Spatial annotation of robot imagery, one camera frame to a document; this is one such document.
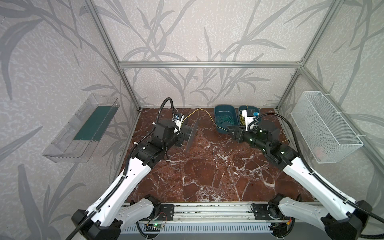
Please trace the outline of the dark grey foam spool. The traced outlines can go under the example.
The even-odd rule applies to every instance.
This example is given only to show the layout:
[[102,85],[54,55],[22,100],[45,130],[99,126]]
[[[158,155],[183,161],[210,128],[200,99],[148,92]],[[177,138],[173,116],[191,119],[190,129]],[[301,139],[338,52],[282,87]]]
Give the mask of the dark grey foam spool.
[[192,143],[195,139],[197,128],[199,125],[199,120],[196,120],[193,125],[182,125],[181,134],[183,135],[183,145],[185,146],[185,152],[188,152],[192,146]]

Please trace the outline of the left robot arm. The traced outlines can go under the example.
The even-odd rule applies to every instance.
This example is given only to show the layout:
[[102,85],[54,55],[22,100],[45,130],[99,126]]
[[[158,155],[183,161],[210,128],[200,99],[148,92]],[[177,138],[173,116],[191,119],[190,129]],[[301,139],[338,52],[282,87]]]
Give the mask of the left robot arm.
[[75,236],[81,240],[116,240],[123,229],[144,218],[158,216],[161,203],[154,197],[145,197],[128,207],[123,204],[168,151],[173,146],[182,146],[186,140],[190,128],[183,125],[185,117],[176,112],[174,105],[171,110],[170,120],[161,120],[161,113],[157,114],[152,130],[134,144],[124,169],[101,197],[86,210],[77,210],[73,214],[75,229],[68,240]]

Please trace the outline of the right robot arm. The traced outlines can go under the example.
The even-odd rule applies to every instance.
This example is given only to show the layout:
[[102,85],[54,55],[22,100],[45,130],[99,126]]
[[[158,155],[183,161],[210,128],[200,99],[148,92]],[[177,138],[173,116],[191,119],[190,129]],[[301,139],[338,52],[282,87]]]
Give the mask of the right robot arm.
[[321,207],[317,208],[278,194],[269,202],[272,218],[284,216],[299,219],[325,231],[332,240],[384,238],[383,234],[363,234],[370,218],[381,223],[384,221],[372,212],[372,206],[344,194],[314,171],[305,161],[300,148],[293,149],[279,141],[280,131],[273,122],[257,117],[249,124],[228,126],[227,129],[234,141],[261,150],[269,163],[295,179],[321,203]]

